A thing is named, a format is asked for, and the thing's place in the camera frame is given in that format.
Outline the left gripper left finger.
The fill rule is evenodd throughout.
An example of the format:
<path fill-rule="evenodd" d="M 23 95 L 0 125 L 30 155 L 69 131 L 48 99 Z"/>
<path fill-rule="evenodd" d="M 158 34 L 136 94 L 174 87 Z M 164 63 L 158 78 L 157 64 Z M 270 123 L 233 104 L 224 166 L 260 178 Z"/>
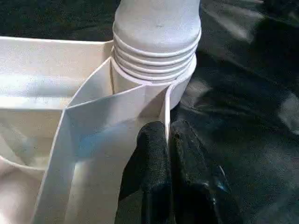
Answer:
<path fill-rule="evenodd" d="M 171 175 L 164 125 L 144 125 L 121 180 L 117 224 L 169 224 Z"/>

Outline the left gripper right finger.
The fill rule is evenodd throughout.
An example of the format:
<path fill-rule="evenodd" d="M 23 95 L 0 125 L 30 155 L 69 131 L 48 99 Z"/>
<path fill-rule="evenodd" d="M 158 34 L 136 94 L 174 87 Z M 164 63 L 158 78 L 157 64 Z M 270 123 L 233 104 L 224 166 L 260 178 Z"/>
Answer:
<path fill-rule="evenodd" d="M 171 175 L 177 224 L 242 224 L 222 167 L 185 120 L 171 124 Z"/>

